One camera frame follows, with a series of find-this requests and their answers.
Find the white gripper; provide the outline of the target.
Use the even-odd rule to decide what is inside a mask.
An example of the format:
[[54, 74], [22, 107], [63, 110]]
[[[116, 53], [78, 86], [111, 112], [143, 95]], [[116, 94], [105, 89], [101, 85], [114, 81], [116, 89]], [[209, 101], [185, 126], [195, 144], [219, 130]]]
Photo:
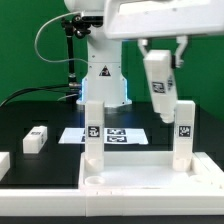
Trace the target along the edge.
[[[188, 45], [184, 35], [224, 33], [224, 0], [106, 0], [104, 30], [110, 39], [176, 37], [172, 67], [181, 68]], [[143, 56], [148, 40], [139, 39]]]

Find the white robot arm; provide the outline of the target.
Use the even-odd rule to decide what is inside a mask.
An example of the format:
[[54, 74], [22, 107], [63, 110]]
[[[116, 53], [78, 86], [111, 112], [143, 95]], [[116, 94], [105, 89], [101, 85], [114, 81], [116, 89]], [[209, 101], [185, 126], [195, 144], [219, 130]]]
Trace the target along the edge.
[[171, 63], [192, 35], [224, 33], [224, 0], [64, 0], [74, 14], [75, 35], [87, 38], [88, 72], [78, 103], [102, 101], [107, 107], [129, 104], [121, 74], [124, 40], [176, 37], [178, 50], [145, 52], [144, 66], [154, 110], [173, 109], [177, 93]]

